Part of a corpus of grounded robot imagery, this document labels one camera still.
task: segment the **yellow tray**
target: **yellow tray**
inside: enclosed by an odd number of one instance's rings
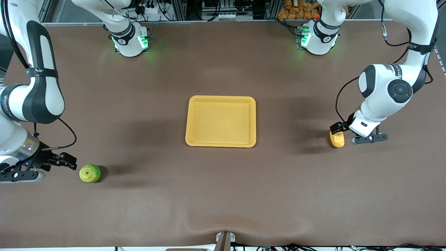
[[[253,147],[256,101],[246,96],[193,96],[187,113],[189,146]]]

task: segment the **pile of potatoes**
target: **pile of potatoes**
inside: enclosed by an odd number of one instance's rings
[[[293,0],[283,0],[283,8],[277,18],[283,19],[317,19],[320,16],[321,6],[318,3],[299,0],[299,6],[293,5]]]

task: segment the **table surface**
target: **table surface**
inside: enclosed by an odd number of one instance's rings
[[[387,28],[393,43],[407,39]],[[2,185],[0,247],[196,245],[222,230],[251,245],[446,244],[446,88],[435,55],[435,81],[382,124],[388,141],[327,140],[341,86],[405,49],[384,44],[379,22],[346,22],[324,56],[297,50],[277,23],[160,25],[135,58],[115,54],[100,26],[48,30],[62,118],[78,135],[67,152],[108,174],[86,184],[54,167],[43,182]],[[14,58],[5,83],[16,82],[29,80]],[[188,146],[193,95],[252,96],[257,144]],[[362,100],[348,86],[340,112]],[[38,131],[51,146],[72,140],[58,122]]]

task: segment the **yellow object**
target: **yellow object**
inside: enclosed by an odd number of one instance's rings
[[[330,140],[334,147],[341,148],[345,145],[344,132],[337,132],[334,135],[330,133]]]
[[[96,165],[85,165],[79,171],[79,178],[83,182],[93,183],[96,182],[101,177],[101,169]]]
[[[187,113],[189,146],[253,147],[256,101],[247,96],[193,96]]]

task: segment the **cable connector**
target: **cable connector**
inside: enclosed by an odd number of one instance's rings
[[[386,25],[384,24],[384,22],[381,22],[381,31],[383,34],[384,41],[387,41],[387,29],[386,29]]]

